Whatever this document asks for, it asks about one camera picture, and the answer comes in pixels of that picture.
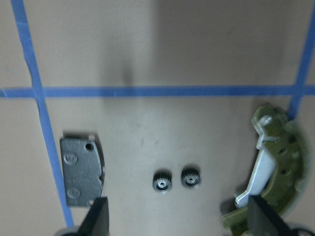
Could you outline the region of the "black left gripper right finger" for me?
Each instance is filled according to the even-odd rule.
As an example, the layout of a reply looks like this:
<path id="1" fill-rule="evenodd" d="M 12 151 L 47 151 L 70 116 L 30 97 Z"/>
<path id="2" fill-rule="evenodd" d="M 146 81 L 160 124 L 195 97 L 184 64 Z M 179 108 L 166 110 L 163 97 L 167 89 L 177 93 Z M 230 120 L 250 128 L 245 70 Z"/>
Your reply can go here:
<path id="1" fill-rule="evenodd" d="M 250 195 L 247 225 L 253 236 L 288 236 L 289 226 L 260 195 Z"/>

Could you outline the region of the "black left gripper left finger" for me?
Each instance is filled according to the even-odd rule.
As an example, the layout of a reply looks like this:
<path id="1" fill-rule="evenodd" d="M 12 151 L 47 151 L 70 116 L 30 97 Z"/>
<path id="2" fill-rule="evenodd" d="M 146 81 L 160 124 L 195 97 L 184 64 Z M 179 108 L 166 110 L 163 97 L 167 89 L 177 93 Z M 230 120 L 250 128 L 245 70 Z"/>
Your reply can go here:
<path id="1" fill-rule="evenodd" d="M 109 207 L 107 197 L 96 198 L 77 231 L 78 236 L 108 236 Z"/>

